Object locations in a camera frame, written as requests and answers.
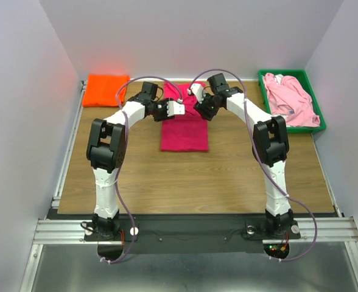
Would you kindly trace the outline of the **magenta t-shirt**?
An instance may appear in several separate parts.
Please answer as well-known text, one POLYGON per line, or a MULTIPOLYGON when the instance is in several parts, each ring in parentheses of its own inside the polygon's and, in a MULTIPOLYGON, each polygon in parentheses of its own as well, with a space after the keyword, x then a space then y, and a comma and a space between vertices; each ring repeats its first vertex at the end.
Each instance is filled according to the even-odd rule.
POLYGON ((164 120, 161 128, 161 151, 173 152, 207 152, 208 121, 194 109, 195 96, 188 95, 188 83, 171 85, 164 83, 164 96, 177 100, 183 98, 184 114, 174 119, 164 120))

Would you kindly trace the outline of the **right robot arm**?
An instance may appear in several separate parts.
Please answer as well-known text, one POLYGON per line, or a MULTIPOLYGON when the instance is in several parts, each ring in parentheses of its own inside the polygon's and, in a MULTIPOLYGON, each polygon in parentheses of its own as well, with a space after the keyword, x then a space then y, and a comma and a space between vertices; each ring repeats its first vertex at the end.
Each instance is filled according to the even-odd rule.
POLYGON ((251 138, 252 152, 265 180, 267 195, 264 230, 271 237, 279 237, 293 223, 293 212, 286 188, 285 167, 289 140, 286 121, 272 116, 255 105, 245 88, 230 87, 222 73, 207 79, 212 93, 192 82, 187 92, 195 96, 194 109, 208 121, 224 108, 245 122, 251 138))

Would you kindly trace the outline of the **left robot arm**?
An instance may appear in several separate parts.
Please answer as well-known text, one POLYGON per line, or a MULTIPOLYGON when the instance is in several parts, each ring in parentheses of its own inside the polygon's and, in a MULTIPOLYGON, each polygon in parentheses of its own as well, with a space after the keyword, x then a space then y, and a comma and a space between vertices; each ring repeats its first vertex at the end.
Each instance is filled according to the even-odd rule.
POLYGON ((106 240, 121 234, 116 183, 127 151, 128 131, 146 116, 156 118, 167 113, 167 103, 156 98, 159 88, 144 82, 141 91, 122 109, 105 119, 93 120, 86 157, 95 177, 96 206, 91 224, 84 226, 86 233, 106 240))

